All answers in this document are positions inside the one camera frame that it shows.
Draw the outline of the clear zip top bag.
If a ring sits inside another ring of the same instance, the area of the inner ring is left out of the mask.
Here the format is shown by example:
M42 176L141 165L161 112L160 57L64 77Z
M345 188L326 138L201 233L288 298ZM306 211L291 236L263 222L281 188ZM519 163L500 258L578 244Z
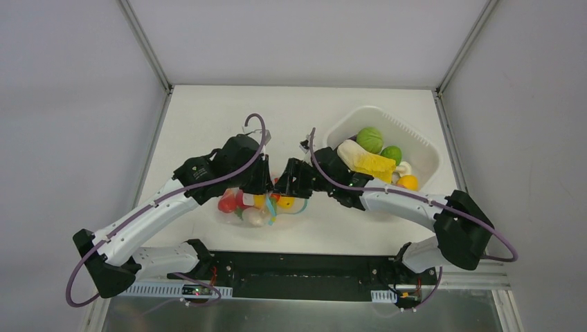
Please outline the clear zip top bag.
M217 202L222 222L245 228L273 225L284 215L301 214L308 199L283 196L274 192L245 194L238 187L227 189Z

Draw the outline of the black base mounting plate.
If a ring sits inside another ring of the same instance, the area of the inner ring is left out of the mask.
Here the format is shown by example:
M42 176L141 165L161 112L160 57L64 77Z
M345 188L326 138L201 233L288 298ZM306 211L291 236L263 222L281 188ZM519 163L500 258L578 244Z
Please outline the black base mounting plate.
M392 257L361 255L214 251L185 275L244 299L369 302L372 291L408 283Z

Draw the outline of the white plastic basin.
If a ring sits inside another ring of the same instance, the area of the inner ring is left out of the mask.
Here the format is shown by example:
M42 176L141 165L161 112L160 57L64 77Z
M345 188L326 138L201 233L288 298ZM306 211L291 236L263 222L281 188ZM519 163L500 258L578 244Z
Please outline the white plastic basin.
M380 130L383 135L383 149L395 145L402 150L402 160L411 164L420 190L426 188L437 176L442 164L437 147L413 126L379 107L362 106L351 111L327 131L323 136L323 145L335 149L365 127Z

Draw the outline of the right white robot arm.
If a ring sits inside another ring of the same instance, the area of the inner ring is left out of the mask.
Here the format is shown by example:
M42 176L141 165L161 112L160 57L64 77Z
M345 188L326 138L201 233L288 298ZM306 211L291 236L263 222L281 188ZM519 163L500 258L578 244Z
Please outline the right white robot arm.
M275 192L300 199L324 192L346 208L391 214L433 232L426 240L401 247L392 266L396 280L411 283L436 266L478 267L494 227L467 193L420 194L350 170L331 148L319 149L314 156L311 161L290 158Z

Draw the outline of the round green cabbage toy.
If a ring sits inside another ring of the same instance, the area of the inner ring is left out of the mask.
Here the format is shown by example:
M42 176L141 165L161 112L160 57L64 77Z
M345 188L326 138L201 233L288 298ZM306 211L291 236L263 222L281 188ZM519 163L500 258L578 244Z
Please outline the round green cabbage toy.
M356 135L356 142L372 154L379 154L383 149L383 135L375 127L361 129Z

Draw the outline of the white mushroom toy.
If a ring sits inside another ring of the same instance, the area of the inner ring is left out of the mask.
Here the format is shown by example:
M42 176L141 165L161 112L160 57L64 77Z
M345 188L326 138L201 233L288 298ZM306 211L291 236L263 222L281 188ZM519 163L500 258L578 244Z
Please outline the white mushroom toy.
M410 163L403 160L396 166L394 172L392 173L392 181L396 183L401 177L413 175L413 168Z

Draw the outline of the red apple toy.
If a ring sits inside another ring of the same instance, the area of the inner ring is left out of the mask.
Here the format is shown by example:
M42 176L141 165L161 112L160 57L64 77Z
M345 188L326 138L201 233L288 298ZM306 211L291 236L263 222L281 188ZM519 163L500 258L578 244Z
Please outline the red apple toy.
M237 202L233 190L228 189L219 199L217 209L225 214L234 213L237 209Z

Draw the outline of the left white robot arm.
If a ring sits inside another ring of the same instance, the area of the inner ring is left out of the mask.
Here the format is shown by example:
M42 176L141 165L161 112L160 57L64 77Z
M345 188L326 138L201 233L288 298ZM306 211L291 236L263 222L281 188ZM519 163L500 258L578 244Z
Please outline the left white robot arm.
M96 232L75 233L74 244L98 295L115 297L140 279L172 273L206 278L212 256L201 240L161 248L144 244L175 219L234 187L252 194L271 187L262 146L245 134L229 138L205 156L187 159L153 196L118 221Z

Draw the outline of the light green fruit toy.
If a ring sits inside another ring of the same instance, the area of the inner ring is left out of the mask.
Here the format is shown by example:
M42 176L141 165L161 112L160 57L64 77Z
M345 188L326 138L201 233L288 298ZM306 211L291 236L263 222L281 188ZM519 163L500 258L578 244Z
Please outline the light green fruit toy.
M380 155L395 161L396 165L399 165L402 161L403 153L402 150L395 145L387 146L381 150Z

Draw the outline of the yellow orange mango toy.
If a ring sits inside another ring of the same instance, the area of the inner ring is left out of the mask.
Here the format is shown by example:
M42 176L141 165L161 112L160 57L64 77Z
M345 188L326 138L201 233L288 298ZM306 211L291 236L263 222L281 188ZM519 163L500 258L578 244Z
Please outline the yellow orange mango toy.
M263 210L266 207L266 196L264 194L253 195L253 206L259 210Z

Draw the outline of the yellow napa cabbage toy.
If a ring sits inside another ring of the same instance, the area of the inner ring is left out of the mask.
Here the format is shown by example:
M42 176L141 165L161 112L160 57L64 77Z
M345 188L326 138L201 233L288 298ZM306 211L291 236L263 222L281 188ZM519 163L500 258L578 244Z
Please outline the yellow napa cabbage toy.
M336 149L338 157L353 172L367 174L385 183L392 183L396 162L370 153L353 140L343 141Z

